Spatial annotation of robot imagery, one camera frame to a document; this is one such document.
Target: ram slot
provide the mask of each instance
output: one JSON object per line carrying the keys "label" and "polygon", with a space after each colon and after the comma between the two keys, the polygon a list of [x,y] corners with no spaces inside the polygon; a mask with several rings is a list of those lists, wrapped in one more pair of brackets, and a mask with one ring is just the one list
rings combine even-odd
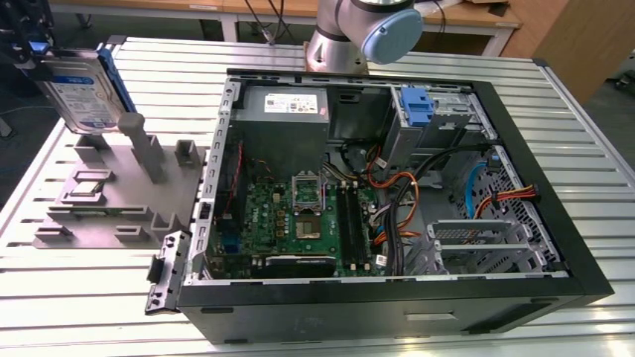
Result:
{"label": "ram slot", "polygon": [[348,208],[348,231],[349,240],[353,247],[353,260],[357,266],[362,266],[365,261],[365,242],[361,232],[361,207],[358,205],[357,190],[346,190],[346,208]]}
{"label": "ram slot", "polygon": [[341,263],[345,267],[354,263],[353,242],[350,240],[348,224],[346,191],[348,187],[337,188],[338,252],[341,254]]}

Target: slotted metal table surface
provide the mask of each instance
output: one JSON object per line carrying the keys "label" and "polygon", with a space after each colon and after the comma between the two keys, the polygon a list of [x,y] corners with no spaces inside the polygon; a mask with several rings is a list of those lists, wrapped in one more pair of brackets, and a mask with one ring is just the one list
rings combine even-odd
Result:
{"label": "slotted metal table surface", "polygon": [[[162,144],[190,138],[209,145],[226,68],[304,68],[301,47],[285,45],[128,38],[113,53],[145,129]],[[0,355],[630,356],[633,172],[548,68],[526,59],[409,54],[372,65],[370,74],[492,82],[614,295],[501,335],[212,346],[182,315],[144,316],[153,250],[30,246],[77,160],[77,136],[60,122],[0,213]],[[116,134],[106,140],[126,142]]]}

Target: hard drive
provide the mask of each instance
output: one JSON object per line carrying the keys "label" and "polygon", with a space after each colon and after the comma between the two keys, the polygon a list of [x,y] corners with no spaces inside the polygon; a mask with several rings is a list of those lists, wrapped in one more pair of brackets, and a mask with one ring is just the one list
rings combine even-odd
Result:
{"label": "hard drive", "polygon": [[114,68],[110,52],[49,49],[42,64],[50,71],[37,85],[77,134],[116,132],[118,117],[136,112]]}

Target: green circuit board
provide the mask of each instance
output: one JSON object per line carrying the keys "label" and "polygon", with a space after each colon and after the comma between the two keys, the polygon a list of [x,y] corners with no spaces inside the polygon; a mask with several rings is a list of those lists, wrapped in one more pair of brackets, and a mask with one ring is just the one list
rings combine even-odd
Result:
{"label": "green circuit board", "polygon": [[[360,205],[369,207],[374,202],[370,189],[358,189]],[[309,202],[317,199],[314,188],[297,187],[297,199]],[[240,234],[238,248],[232,254],[222,254],[226,278],[248,278],[248,267],[253,257],[270,255],[314,256],[325,255],[337,259],[337,275],[345,277],[373,276],[372,266],[353,271],[342,266],[338,242],[337,199],[334,185],[322,187],[324,209],[320,215],[293,214],[292,185],[289,183],[256,183],[249,186],[245,203],[245,220]],[[369,241],[365,228],[365,252]]]}

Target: gray floor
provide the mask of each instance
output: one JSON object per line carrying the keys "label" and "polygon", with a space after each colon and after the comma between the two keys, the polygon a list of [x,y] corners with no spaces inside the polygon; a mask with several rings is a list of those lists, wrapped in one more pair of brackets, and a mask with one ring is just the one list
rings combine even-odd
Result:
{"label": "gray floor", "polygon": [[[117,16],[92,16],[93,26],[89,29],[78,27],[72,14],[54,14],[54,34],[57,44],[68,47],[93,48],[105,41],[109,35],[156,37],[164,39],[208,39],[222,40],[217,22],[198,22],[186,19],[149,19]],[[293,44],[308,41],[312,27],[293,25],[293,38],[282,35],[278,43]],[[240,40],[242,42],[262,42],[260,34],[252,34],[246,23],[241,23]],[[27,96],[22,88],[9,88],[6,79],[0,76],[0,113],[25,106],[48,106],[39,95]],[[593,98],[584,106],[588,114],[622,154],[630,167],[635,167],[635,97],[617,92],[609,83],[597,90]],[[13,188],[37,153],[37,150],[50,132],[58,118],[54,110],[46,108],[19,109],[0,114],[2,120],[13,128],[9,139],[0,138],[0,208],[9,198]]]}

